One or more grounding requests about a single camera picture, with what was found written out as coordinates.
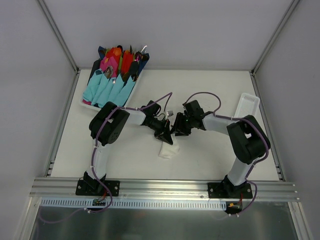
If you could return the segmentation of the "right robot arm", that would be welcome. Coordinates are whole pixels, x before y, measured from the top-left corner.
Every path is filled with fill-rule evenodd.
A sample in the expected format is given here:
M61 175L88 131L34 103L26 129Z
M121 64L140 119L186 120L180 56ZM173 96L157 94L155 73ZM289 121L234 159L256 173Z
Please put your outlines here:
M232 118L205 112L197 100L183 104L184 111L176 115L171 133L188 136L193 128L214 131L229 137L235 160L231 170L217 185L208 184L210 198L252 198L247 181L254 165L269 155L271 143L253 115Z

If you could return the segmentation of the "light blue rolled napkin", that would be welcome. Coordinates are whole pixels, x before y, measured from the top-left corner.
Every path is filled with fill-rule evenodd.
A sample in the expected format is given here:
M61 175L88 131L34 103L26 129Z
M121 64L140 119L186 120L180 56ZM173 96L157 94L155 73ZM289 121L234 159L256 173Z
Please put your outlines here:
M127 81L123 81L121 75L107 78L103 71L98 69L90 77L81 103L93 108L103 108L108 102L124 107L135 85L136 81L132 76Z

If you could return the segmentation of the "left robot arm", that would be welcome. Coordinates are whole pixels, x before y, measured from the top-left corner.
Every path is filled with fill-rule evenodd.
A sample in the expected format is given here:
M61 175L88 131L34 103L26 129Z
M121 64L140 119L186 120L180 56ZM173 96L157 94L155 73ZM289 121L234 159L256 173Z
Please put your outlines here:
M156 139L169 145L174 143L170 133L170 121L157 118L160 109L161 106L152 100L140 108L119 107L110 101L101 108L89 124L93 150L89 167L77 182L77 196L104 198L119 195L120 182L106 179L107 161L111 144L119 138L126 124L146 126L154 131Z

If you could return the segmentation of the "aluminium mounting rail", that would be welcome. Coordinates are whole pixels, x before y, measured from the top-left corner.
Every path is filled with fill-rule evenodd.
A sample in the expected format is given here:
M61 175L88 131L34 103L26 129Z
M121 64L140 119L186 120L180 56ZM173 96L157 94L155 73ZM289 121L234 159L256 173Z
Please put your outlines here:
M223 199L209 180L111 179L109 189L117 199L140 200L217 200ZM255 181L245 194L261 202L300 202L296 185L288 181ZM37 177L31 197L93 197L78 178Z

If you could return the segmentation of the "white paper napkin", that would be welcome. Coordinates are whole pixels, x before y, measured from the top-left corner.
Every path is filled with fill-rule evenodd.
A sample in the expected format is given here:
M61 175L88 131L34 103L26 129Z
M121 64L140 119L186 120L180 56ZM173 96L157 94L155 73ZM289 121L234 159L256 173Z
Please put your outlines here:
M180 151L180 145L177 141L176 138L174 138L173 140L173 144L170 145L166 142L162 142L161 144L161 148L160 148L160 151L159 151L159 154L158 156L162 159L171 159L173 158L174 156L176 156L179 151Z

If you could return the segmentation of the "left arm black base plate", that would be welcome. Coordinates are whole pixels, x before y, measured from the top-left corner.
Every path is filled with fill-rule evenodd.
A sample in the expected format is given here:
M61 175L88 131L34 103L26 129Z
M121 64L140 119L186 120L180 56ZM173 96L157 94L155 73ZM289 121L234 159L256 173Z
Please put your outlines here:
M113 197L118 197L120 192L120 181L118 180L104 180L103 184L109 189ZM94 196L102 197L106 194L110 196L109 192L96 180L93 181L93 187L91 187L83 179L79 179L77 182L75 195L76 196Z

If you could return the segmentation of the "white tray of rolled napkins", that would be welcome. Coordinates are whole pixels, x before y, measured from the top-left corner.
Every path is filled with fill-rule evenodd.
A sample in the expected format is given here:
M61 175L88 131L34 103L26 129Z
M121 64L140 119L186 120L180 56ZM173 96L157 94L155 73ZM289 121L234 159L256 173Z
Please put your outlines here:
M132 47L124 49L121 45L111 48L99 46L99 59L92 65L80 104L97 111L107 102L125 106L150 59L146 48L134 50Z

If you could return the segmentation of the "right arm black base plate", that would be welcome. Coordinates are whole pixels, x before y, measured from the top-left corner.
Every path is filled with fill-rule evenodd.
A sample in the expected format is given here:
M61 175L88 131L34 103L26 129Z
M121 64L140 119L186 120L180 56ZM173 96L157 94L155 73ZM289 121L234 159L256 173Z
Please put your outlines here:
M208 197L210 199L252 199L253 191L248 182L234 186L227 182L209 182L207 184Z

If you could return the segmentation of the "small white perforated basket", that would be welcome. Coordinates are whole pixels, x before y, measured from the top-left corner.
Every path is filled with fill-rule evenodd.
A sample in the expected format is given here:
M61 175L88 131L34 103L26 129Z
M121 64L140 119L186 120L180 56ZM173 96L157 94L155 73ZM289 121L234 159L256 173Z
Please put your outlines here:
M247 115L256 116L260 105L260 98L248 93L242 93L234 114L235 118L244 118Z

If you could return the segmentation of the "dark navy rolled napkin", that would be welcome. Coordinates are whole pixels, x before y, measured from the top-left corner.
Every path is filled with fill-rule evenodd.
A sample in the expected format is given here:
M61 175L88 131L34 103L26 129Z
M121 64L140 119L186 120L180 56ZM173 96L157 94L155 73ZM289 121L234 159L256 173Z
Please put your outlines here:
M143 68L146 66L147 62L150 59L150 54L149 53L144 53L141 55L141 57L139 58L139 65L138 65L138 69L137 69L137 73L136 75L139 76L140 73L142 72Z

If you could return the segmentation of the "pink rolled napkin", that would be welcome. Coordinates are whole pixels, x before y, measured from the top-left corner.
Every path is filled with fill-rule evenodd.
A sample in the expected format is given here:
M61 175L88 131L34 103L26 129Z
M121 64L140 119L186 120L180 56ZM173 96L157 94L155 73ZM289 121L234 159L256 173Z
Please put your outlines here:
M100 61L99 68L106 72L107 68L112 68L112 77L116 77L118 75L119 61L115 59L115 57L111 56L107 58L106 56Z

